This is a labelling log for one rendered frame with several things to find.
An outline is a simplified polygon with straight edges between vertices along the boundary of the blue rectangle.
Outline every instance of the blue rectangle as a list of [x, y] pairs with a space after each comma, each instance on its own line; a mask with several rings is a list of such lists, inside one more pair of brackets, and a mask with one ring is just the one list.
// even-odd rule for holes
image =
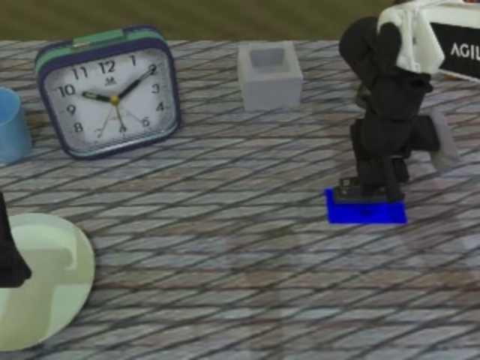
[[333, 190], [325, 189], [327, 217], [330, 224], [406, 224], [403, 202], [337, 204]]

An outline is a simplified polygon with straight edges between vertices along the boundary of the gray box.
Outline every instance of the gray box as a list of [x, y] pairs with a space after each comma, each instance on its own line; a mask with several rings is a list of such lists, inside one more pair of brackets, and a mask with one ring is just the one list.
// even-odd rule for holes
[[455, 145], [446, 117], [436, 109], [431, 111], [430, 117], [440, 142], [439, 151], [432, 151], [430, 158], [435, 169], [438, 172], [444, 173], [451, 170], [460, 162], [460, 155], [458, 154], [457, 146]]
[[237, 68], [246, 111], [300, 104], [303, 74], [292, 41], [240, 44]]

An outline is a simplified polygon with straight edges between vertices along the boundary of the alarm clock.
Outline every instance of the alarm clock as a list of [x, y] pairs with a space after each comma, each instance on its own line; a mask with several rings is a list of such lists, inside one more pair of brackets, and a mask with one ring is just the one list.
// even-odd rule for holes
[[52, 43], [39, 51], [34, 68], [61, 147], [73, 158], [147, 146], [180, 126], [173, 56], [153, 26]]

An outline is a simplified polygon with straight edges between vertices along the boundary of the olive green background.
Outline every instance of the olive green background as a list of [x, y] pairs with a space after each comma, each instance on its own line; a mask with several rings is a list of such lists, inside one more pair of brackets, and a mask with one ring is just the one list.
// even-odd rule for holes
[[152, 24], [169, 40], [336, 39], [391, 0], [0, 0], [0, 40]]

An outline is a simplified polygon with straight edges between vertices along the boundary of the black banner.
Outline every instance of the black banner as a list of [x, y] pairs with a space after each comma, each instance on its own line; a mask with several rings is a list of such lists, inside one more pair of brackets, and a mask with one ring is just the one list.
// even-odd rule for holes
[[480, 80], [480, 28], [431, 23], [445, 61], [441, 70]]

